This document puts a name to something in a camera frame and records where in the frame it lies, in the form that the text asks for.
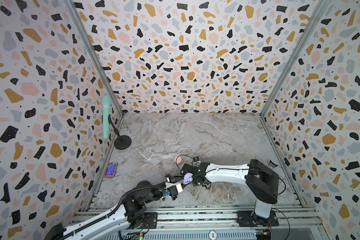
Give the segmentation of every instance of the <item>gray marble surface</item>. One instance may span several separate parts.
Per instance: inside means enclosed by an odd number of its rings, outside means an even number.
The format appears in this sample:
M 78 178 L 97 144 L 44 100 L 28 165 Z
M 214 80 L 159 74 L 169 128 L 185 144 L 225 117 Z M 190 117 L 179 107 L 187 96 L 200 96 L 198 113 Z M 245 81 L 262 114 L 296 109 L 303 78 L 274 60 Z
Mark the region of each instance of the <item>gray marble surface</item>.
M 245 164 L 251 159 L 268 165 L 272 160 L 279 165 L 274 171 L 287 184 L 278 203 L 298 203 L 257 114 L 127 113 L 120 133 L 130 136 L 132 144 L 125 150 L 113 150 L 110 162 L 119 163 L 116 176 L 102 180 L 92 207 L 114 206 L 122 194 L 142 180 L 158 184 L 164 181 L 165 174 L 180 175 L 174 162 L 180 154 L 224 165 Z M 183 157 L 180 168 L 191 161 Z M 279 192 L 283 189 L 280 181 Z M 213 183 L 211 189 L 189 185 L 178 199 L 166 198 L 148 206 L 251 205 L 255 200 L 247 186 L 219 182 Z

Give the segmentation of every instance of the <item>patterned backdrop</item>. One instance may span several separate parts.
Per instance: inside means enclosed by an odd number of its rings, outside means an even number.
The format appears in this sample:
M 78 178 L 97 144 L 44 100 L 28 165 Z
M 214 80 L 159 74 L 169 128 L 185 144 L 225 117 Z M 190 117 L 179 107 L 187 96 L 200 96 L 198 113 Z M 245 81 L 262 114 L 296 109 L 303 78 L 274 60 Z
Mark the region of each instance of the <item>patterned backdrop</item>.
M 360 239 L 360 1 L 326 10 L 265 120 L 330 238 Z
M 0 239 L 43 239 L 84 208 L 105 93 L 59 1 L 0 2 Z
M 124 112 L 259 112 L 318 1 L 77 0 Z

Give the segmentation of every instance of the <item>purple object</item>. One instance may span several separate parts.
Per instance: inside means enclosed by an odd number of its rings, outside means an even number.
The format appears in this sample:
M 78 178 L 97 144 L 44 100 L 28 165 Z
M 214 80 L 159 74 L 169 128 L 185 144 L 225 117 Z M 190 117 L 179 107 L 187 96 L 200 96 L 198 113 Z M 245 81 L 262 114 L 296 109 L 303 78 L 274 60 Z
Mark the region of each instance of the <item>purple object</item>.
M 182 180 L 182 184 L 188 184 L 190 182 L 193 181 L 193 178 L 192 178 L 193 174 L 188 172 L 184 175 L 184 179 Z

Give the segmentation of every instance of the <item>black round stand base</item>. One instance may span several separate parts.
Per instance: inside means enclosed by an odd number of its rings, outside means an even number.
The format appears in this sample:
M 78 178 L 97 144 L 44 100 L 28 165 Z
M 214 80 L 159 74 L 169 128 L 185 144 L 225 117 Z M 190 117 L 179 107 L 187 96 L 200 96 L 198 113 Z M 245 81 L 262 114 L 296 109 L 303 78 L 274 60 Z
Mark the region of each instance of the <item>black round stand base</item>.
M 124 150 L 128 148 L 132 143 L 132 139 L 127 135 L 120 136 L 115 140 L 115 149 Z

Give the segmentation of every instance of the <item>black mounting plate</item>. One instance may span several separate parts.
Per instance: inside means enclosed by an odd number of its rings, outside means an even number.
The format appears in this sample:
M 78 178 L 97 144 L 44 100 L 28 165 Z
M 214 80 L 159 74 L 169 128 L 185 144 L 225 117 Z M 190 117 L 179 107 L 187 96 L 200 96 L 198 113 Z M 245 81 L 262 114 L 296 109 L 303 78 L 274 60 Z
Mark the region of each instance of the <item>black mounting plate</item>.
M 148 220 L 148 223 L 147 221 L 143 221 L 144 229 L 148 229 L 148 225 L 149 229 L 155 229 L 157 226 L 157 212 L 145 212 L 144 217 L 144 219 Z
M 239 227 L 255 227 L 258 225 L 252 217 L 253 211 L 237 211 L 237 220 L 236 222 L 239 224 Z M 272 227 L 277 227 L 279 225 L 279 221 L 276 218 L 275 212 L 272 210 L 269 214 L 269 218 L 271 221 Z M 269 227 L 269 221 L 266 222 L 264 227 Z

